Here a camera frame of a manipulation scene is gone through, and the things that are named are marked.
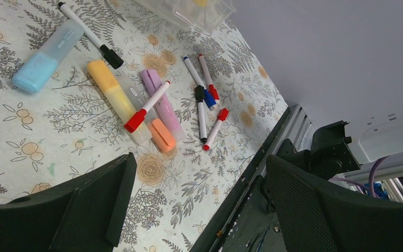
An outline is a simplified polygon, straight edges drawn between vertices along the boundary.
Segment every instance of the black cap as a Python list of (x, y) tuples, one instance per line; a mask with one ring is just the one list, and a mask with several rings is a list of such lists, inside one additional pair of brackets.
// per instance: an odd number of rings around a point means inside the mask
[(107, 62), (114, 68), (117, 69), (121, 67), (124, 61), (118, 56), (114, 50), (109, 49), (106, 45), (102, 45), (100, 47), (101, 52), (103, 53), (103, 58), (107, 60)]
[(198, 85), (195, 87), (195, 100), (197, 102), (203, 102), (203, 99), (205, 98), (205, 88), (203, 86)]

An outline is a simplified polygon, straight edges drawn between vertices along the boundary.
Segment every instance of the red marker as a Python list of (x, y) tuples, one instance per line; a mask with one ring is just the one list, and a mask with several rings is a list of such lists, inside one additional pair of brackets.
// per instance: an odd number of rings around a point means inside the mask
[(198, 55), (200, 60), (201, 68), (203, 68), (203, 73), (205, 73), (205, 83), (209, 88), (209, 93), (214, 97), (217, 104), (220, 104), (220, 98), (218, 96), (217, 90), (214, 88), (213, 80), (211, 80), (211, 75), (209, 74), (208, 65), (206, 64), (205, 56), (203, 54)]
[(228, 117), (229, 111), (227, 109), (222, 109), (218, 112), (217, 122), (214, 125), (211, 134), (209, 134), (208, 140), (206, 141), (205, 145), (203, 145), (203, 150), (208, 151), (210, 149), (210, 145), (214, 142), (215, 137), (217, 136), (218, 131), (220, 130), (221, 124), (223, 121), (226, 120)]
[(142, 109), (140, 109), (137, 113), (133, 115), (133, 117), (124, 125), (124, 128), (127, 129), (130, 133), (134, 132), (138, 126), (144, 121), (144, 117), (147, 112), (158, 102), (161, 96), (164, 95), (166, 89), (169, 88), (171, 83), (169, 81), (165, 81), (155, 92), (155, 94), (146, 102)]

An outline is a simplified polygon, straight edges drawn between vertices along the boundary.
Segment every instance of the floral tablecloth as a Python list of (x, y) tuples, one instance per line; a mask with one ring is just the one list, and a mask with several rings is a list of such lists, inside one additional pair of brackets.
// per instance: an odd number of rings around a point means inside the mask
[[(12, 86), (11, 76), (66, 18), (56, 0), (0, 0), (0, 203), (132, 152), (136, 182), (114, 251), (187, 251), (287, 105), (229, 20), (206, 37), (131, 0), (65, 2), (125, 60), (114, 74), (144, 90), (139, 71), (153, 68), (173, 83), (168, 96), (188, 137), (166, 154), (152, 142), (136, 146), (87, 73), (87, 62), (101, 55), (86, 37), (40, 93)], [(208, 152), (199, 142), (195, 83), (182, 61), (189, 55), (203, 78), (199, 53), (230, 110)], [(209, 131), (218, 110), (207, 113)]]

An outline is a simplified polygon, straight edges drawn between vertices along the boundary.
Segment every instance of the red object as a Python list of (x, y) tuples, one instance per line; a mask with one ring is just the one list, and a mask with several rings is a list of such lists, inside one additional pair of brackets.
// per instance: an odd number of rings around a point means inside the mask
[(214, 100), (220, 100), (217, 89), (215, 89), (212, 84), (209, 84), (209, 93), (214, 97)]
[(220, 110), (220, 112), (218, 112), (217, 119), (220, 121), (225, 121), (226, 118), (228, 117), (228, 114), (229, 114), (229, 111), (227, 109), (222, 109), (222, 110)]
[(146, 116), (146, 114), (147, 114), (147, 111), (145, 109), (140, 109), (124, 125), (124, 128), (127, 129), (130, 133), (134, 132), (138, 128), (138, 126), (140, 126), (140, 124), (144, 121), (144, 117)]

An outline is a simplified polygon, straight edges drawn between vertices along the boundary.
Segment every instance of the wall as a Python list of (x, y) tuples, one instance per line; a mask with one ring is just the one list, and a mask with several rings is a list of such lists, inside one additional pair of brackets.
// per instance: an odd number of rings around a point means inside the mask
[(403, 110), (403, 1), (234, 0), (237, 24), (316, 128)]

